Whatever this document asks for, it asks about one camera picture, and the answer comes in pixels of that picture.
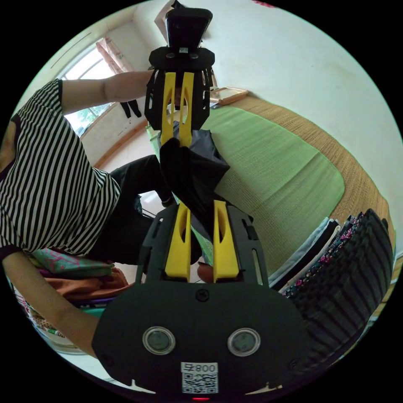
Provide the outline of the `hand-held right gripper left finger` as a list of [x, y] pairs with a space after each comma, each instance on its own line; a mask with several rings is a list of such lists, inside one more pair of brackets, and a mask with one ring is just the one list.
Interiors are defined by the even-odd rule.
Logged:
[[191, 213], [183, 203], [177, 207], [165, 274], [170, 279], [188, 283], [191, 266]]

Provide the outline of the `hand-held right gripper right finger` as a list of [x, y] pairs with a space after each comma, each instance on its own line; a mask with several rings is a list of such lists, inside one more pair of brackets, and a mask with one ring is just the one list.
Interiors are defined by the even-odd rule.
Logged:
[[214, 201], [213, 282], [234, 280], [238, 276], [238, 260], [227, 205]]

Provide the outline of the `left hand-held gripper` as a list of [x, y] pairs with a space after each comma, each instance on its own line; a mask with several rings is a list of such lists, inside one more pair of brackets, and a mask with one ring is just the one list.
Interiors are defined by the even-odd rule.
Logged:
[[173, 115], [168, 118], [166, 111], [175, 103], [176, 88], [181, 88], [179, 142], [189, 147], [192, 130], [199, 130], [210, 115], [215, 55], [204, 47], [190, 52], [160, 47], [151, 52], [149, 61], [154, 71], [147, 83], [145, 117], [154, 130], [161, 130], [160, 142], [173, 138]]

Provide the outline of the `person's right hand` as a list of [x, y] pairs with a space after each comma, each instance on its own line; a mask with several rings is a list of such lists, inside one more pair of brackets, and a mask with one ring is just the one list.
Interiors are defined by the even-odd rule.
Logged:
[[214, 282], [213, 267], [206, 263], [198, 262], [197, 275], [204, 283]]

